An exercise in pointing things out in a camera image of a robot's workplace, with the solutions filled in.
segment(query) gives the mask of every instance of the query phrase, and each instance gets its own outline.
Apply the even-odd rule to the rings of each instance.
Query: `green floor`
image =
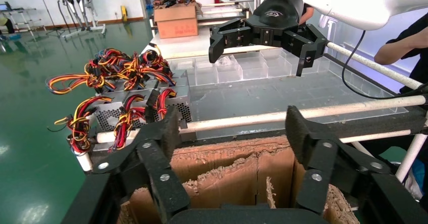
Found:
[[[108,25],[105,38],[90,33],[64,42],[45,37],[38,46],[31,36],[0,48],[0,223],[59,223],[78,192],[84,174],[66,143],[69,131],[53,122],[71,114],[94,95],[81,86],[67,95],[53,95],[45,86],[51,76],[83,72],[101,49],[141,52],[151,39],[146,22]]]

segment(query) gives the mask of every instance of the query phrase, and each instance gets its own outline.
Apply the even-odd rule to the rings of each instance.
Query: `cardboard box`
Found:
[[[161,39],[198,35],[195,3],[154,10],[154,21]]]
[[[285,136],[176,149],[171,166],[192,208],[260,203],[292,207],[304,174]],[[122,220],[130,222],[119,223],[160,223],[146,188],[134,192],[123,212],[121,216],[128,218]],[[333,224],[359,223],[334,186],[329,189],[324,218]]]

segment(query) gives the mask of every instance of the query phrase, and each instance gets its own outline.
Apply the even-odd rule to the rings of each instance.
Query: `black wire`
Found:
[[[343,69],[342,69],[342,82],[343,82],[343,84],[345,84],[345,86],[348,87],[348,89],[350,89],[352,92],[354,92],[354,93],[356,93],[358,95],[361,95],[363,97],[369,98],[369,99],[396,99],[396,98],[407,97],[407,96],[421,95],[422,94],[421,89],[427,87],[428,83],[422,84],[417,89],[411,90],[411,91],[409,91],[407,93],[399,94],[399,95],[391,96],[391,97],[373,97],[373,96],[369,96],[369,95],[366,95],[366,94],[363,94],[363,93],[360,93],[360,92],[356,91],[350,85],[348,85],[348,83],[346,83],[346,81],[345,81],[345,70],[346,70],[346,66],[348,65],[348,63],[351,60],[352,56],[354,55],[354,53],[357,51],[358,47],[360,46],[360,44],[361,44],[361,42],[362,42],[362,40],[364,38],[364,35],[365,35],[365,31],[362,32],[361,38],[358,41],[357,46],[355,46],[354,50],[351,52],[351,55],[349,55],[348,60],[346,60],[345,65],[343,66]]]
[[[65,124],[61,129],[59,129],[59,130],[51,130],[51,129],[49,129],[49,127],[46,127],[50,132],[59,132],[59,131],[62,131],[65,127],[67,126],[67,124]]]

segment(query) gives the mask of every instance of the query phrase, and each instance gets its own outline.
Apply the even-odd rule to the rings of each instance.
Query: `logo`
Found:
[[[273,17],[283,16],[283,14],[279,11],[268,11],[268,12],[265,12],[265,14],[267,16],[273,16]]]

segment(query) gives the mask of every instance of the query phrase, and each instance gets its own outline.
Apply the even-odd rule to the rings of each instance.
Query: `black mount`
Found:
[[[180,143],[178,110],[141,127],[134,141],[94,165],[62,223],[117,222],[120,205],[141,187],[151,193],[162,223],[309,223],[322,218],[329,183],[359,200],[365,223],[428,223],[413,200],[381,161],[343,144],[327,126],[303,118],[289,106],[287,138],[306,173],[295,208],[228,206],[191,209],[190,198],[169,164]]]
[[[264,0],[246,21],[239,18],[211,29],[209,61],[215,63],[225,48],[251,44],[282,47],[300,58],[303,68],[323,56],[327,39],[311,24],[299,28],[303,0]]]

